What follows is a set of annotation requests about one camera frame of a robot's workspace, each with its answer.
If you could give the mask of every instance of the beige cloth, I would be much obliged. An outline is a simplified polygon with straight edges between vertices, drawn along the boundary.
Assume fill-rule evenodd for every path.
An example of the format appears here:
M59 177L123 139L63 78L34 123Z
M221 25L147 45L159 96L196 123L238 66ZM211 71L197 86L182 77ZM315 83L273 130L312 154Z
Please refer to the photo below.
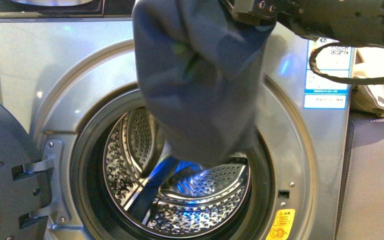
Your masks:
M384 77L384 49L359 49L363 63L354 66L356 78ZM375 113L384 117L384 85L358 85L354 87L351 109Z

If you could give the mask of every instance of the door hinge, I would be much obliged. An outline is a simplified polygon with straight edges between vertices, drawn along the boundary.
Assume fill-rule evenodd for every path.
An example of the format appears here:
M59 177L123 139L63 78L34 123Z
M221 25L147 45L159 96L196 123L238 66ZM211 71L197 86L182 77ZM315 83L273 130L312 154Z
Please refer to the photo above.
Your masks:
M30 218L50 216L56 213L56 219L53 219L56 223L67 223L71 220L60 184L60 162L62 160L63 146L64 144L61 140L49 140L43 149L43 160L23 165L25 173L50 172L52 201L45 207L30 212Z

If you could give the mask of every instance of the black cable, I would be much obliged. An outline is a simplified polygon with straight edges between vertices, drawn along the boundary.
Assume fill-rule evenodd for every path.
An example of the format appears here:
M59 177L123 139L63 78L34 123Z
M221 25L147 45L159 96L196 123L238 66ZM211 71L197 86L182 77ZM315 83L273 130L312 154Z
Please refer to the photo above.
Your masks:
M337 76L331 76L329 74L322 73L320 69L317 67L317 55L325 48L328 47L348 47L344 43L340 42L334 42L326 44L322 47L317 48L316 51L314 51L309 60L308 63L310 65L310 69L317 75L319 75L322 78L329 79L331 81L340 83L340 84L351 84L351 85L378 85L378 84L384 84L384 77L372 77L372 78L349 78L349 77L337 77Z

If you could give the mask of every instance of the stainless steel drum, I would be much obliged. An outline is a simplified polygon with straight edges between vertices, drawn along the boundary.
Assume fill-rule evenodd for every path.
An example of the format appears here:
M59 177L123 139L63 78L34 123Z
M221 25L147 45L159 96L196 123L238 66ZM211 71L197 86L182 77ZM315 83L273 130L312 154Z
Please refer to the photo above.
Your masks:
M145 109L124 114L106 140L106 189L122 214L140 229L164 238L197 237L223 226L244 204L250 193L250 169L246 155L236 153L209 169L179 161L159 186L146 217L135 219L129 208L169 155L170 147Z

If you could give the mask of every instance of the product label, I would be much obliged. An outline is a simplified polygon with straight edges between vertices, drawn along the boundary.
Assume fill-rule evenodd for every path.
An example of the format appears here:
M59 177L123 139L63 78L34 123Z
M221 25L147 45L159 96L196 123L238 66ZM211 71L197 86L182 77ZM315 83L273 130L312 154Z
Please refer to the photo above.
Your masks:
M337 42L328 38L308 41L307 62L311 54L323 45ZM351 47L328 47L317 56L317 66L325 74L335 77L350 77L353 49ZM305 109L345 109L348 85L337 83L316 75L307 63L304 91Z
M295 209L280 209L265 240L286 240L294 223Z

